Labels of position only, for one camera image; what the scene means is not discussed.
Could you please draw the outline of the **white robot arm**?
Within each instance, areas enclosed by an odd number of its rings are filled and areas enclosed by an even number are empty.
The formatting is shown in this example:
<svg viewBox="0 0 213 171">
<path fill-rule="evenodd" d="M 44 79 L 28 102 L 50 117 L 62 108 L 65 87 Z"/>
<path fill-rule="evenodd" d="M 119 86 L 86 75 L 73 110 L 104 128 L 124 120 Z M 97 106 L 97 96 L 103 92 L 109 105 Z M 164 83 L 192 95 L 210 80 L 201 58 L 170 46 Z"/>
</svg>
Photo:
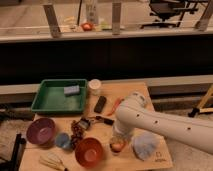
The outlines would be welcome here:
<svg viewBox="0 0 213 171">
<path fill-rule="evenodd" d="M 129 137 L 134 128 L 144 129 L 213 155 L 213 121 L 148 110 L 146 104 L 139 92 L 127 96 L 115 111 L 113 132 Z"/>
</svg>

